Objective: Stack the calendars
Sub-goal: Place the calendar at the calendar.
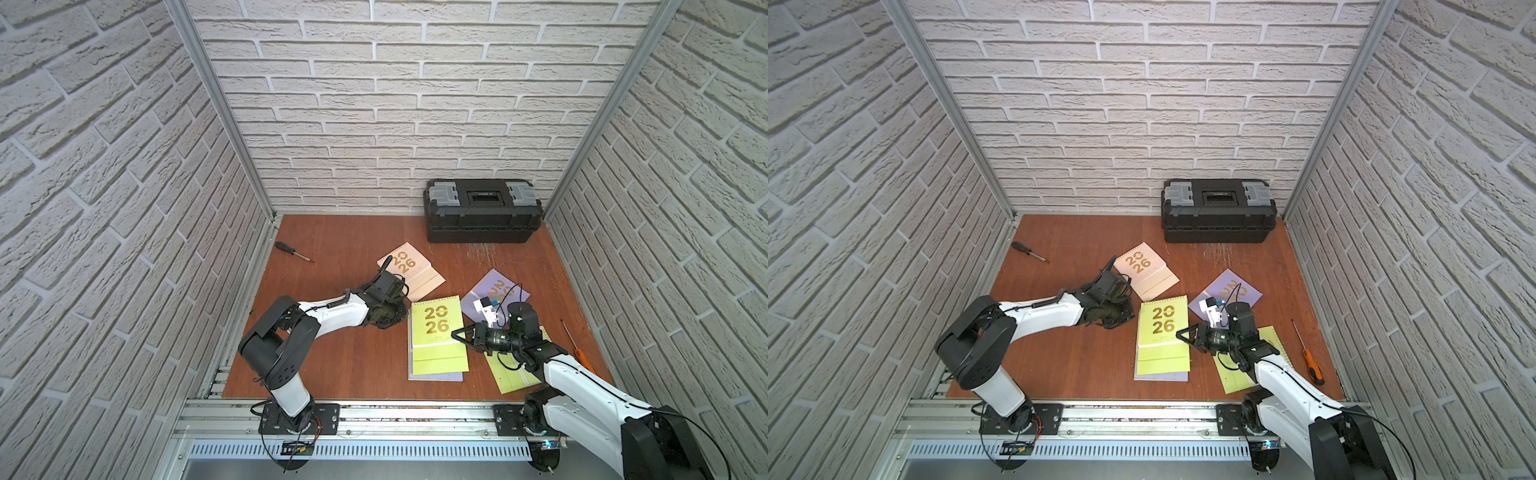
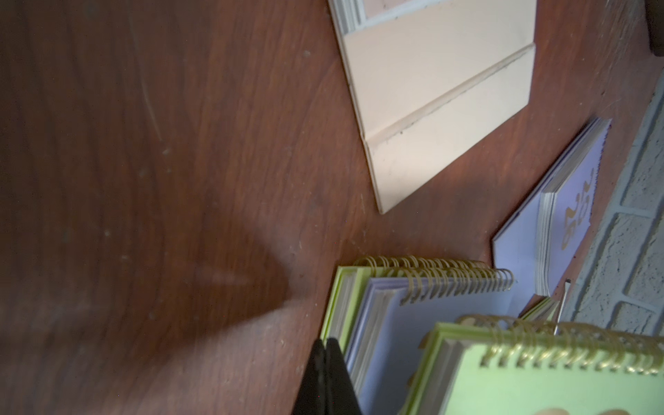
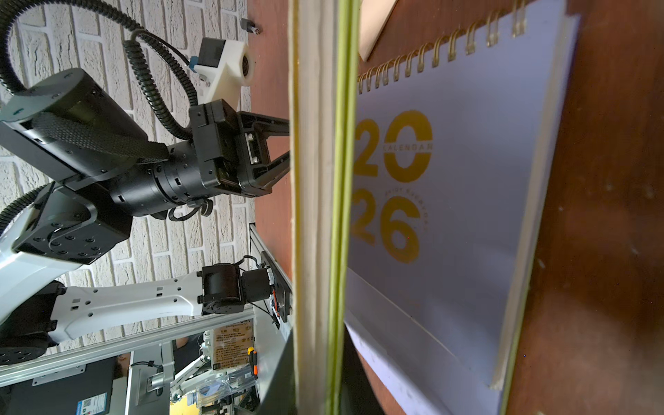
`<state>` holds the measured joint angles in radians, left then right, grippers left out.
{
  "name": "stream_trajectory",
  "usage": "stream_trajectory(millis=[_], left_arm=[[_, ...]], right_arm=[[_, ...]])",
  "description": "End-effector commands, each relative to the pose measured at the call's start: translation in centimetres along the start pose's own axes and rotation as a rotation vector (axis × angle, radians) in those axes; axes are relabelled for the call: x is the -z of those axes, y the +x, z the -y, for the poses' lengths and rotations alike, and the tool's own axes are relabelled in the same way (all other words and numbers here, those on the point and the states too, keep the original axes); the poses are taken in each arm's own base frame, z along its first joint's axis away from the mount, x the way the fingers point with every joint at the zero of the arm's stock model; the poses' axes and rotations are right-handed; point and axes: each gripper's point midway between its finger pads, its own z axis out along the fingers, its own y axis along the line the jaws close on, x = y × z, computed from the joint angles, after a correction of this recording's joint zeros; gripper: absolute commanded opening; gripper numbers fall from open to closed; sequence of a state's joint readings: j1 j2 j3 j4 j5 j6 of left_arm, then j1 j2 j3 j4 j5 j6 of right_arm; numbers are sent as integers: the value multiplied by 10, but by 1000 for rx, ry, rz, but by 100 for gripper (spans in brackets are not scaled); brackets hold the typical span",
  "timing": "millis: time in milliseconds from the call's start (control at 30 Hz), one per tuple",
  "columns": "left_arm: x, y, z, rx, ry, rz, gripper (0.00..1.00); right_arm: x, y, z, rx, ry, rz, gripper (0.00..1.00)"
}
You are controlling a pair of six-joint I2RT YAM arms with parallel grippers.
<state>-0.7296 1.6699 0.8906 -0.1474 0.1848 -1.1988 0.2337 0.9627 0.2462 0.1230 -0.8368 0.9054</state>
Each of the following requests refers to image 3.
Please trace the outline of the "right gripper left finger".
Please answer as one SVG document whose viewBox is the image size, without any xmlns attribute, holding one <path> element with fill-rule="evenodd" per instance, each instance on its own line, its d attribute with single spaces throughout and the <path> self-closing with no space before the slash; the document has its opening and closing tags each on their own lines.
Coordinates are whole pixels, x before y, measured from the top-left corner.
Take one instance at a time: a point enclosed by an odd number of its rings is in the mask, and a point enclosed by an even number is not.
<svg viewBox="0 0 664 415">
<path fill-rule="evenodd" d="M 279 351 L 270 347 L 266 357 L 260 358 L 260 365 L 267 372 L 259 377 L 266 378 L 266 390 L 257 414 L 297 414 L 293 338 L 290 332 Z"/>
</svg>

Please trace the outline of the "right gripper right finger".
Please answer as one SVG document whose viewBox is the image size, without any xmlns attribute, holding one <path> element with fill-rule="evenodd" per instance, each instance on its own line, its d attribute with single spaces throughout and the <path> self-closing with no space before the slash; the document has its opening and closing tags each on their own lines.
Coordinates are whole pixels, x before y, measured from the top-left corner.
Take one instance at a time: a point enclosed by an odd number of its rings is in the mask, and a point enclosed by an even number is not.
<svg viewBox="0 0 664 415">
<path fill-rule="evenodd" d="M 384 415 L 350 336 L 344 337 L 341 415 Z"/>
</svg>

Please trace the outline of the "purple calendar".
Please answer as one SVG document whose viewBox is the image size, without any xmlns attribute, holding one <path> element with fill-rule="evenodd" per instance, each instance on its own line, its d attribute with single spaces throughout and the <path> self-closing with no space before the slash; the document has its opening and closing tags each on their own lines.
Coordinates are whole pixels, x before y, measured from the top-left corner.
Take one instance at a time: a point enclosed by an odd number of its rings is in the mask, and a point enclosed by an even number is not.
<svg viewBox="0 0 664 415">
<path fill-rule="evenodd" d="M 410 414 L 496 414 L 579 18 L 516 1 L 357 82 L 346 322 Z"/>
</svg>

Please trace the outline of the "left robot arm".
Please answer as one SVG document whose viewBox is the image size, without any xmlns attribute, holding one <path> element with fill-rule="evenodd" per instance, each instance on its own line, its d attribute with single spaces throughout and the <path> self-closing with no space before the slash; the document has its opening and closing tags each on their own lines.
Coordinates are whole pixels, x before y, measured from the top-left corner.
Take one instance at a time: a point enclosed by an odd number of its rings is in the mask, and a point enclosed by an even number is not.
<svg viewBox="0 0 664 415">
<path fill-rule="evenodd" d="M 266 271 L 239 263 L 134 285 L 65 286 L 131 235 L 133 221 L 209 214 L 214 197 L 267 195 L 290 169 L 267 141 L 287 120 L 237 112 L 223 100 L 195 105 L 175 145 L 148 140 L 84 70 L 69 69 L 16 93 L 1 112 L 1 144 L 52 182 L 1 214 L 1 363 L 24 363 L 62 342 L 168 316 L 243 311 L 271 296 Z"/>
</svg>

